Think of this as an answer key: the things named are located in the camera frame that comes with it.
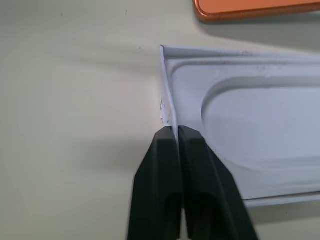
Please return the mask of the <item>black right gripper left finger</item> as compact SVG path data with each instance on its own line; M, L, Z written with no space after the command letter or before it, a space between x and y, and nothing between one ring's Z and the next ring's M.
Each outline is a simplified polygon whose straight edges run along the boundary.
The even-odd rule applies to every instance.
M155 133L133 181L127 240L178 240L183 185L171 127Z

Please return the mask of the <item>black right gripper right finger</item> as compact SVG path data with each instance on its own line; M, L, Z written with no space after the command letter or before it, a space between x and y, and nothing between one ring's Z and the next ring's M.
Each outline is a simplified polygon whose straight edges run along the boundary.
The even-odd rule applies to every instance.
M259 240L236 182L200 132L178 128L190 240Z

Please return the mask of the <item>white phone box tray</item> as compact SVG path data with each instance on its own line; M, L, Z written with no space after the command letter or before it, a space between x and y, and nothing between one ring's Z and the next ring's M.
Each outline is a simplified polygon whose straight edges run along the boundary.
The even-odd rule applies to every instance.
M201 133L249 207L320 200L320 54L161 46L161 119Z

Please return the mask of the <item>orange tray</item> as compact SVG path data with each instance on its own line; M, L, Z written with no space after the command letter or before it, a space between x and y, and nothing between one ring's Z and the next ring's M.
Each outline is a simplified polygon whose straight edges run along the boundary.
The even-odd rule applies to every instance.
M203 23L320 11L320 0L192 0Z

